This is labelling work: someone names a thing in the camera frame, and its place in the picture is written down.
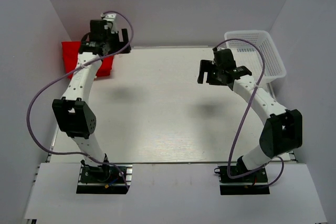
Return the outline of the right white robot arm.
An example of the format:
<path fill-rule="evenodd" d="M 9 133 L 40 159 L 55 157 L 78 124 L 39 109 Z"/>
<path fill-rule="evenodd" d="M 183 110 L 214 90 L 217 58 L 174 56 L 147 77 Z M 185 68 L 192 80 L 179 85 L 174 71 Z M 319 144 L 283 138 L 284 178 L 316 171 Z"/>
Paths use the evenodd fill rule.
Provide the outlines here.
<path fill-rule="evenodd" d="M 237 160 L 234 173 L 228 173 L 230 179 L 247 182 L 273 158 L 302 146 L 302 114 L 276 102 L 247 67 L 236 65 L 231 50 L 214 49 L 213 53 L 213 60 L 200 61 L 197 82 L 229 87 L 247 102 L 246 109 L 252 109 L 264 126 L 258 145 Z"/>

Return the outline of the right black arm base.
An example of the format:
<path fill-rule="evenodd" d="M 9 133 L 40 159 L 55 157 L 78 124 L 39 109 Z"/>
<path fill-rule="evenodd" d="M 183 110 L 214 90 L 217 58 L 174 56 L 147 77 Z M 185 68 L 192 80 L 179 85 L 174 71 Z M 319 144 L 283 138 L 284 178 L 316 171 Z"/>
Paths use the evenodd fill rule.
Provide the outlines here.
<path fill-rule="evenodd" d="M 227 175 L 227 165 L 218 166 L 214 173 L 219 178 L 220 194 L 222 196 L 269 195 L 268 177 L 265 168 L 253 174 L 231 179 Z"/>

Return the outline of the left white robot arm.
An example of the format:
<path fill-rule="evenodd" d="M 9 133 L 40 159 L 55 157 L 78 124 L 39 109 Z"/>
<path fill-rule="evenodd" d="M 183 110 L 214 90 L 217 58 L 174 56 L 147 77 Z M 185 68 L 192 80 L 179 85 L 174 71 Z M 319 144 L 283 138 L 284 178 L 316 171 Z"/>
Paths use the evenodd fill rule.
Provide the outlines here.
<path fill-rule="evenodd" d="M 79 44 L 77 67 L 81 70 L 72 74 L 70 84 L 61 99 L 55 99 L 52 109 L 59 129 L 66 133 L 87 156 L 83 166 L 93 171 L 93 176 L 101 182 L 110 178 L 111 168 L 106 165 L 107 155 L 95 137 L 97 119 L 88 106 L 89 94 L 97 72 L 103 61 L 101 57 L 121 48 L 130 52 L 127 46 L 128 31 L 116 28 L 115 13 L 90 21 L 90 31 Z"/>

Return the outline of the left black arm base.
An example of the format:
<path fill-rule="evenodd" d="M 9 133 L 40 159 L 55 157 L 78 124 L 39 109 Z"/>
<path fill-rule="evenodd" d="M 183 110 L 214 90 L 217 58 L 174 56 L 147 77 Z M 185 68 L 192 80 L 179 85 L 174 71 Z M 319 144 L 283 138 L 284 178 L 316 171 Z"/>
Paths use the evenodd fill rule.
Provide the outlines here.
<path fill-rule="evenodd" d="M 131 185 L 132 165 L 109 168 L 81 166 L 76 194 L 125 195 Z"/>

